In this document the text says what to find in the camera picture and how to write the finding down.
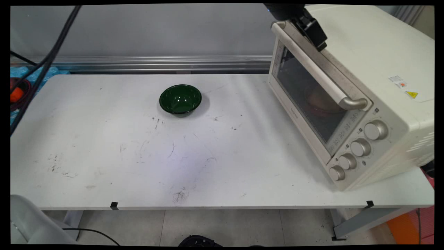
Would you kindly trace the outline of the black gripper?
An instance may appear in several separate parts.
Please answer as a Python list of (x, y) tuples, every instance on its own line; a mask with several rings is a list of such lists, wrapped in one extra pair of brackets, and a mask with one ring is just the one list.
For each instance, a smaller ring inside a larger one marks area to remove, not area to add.
[(305, 4), (264, 3), (276, 20), (291, 20), (291, 23), (316, 49), (321, 52), (327, 47), (327, 35), (318, 21), (305, 9)]

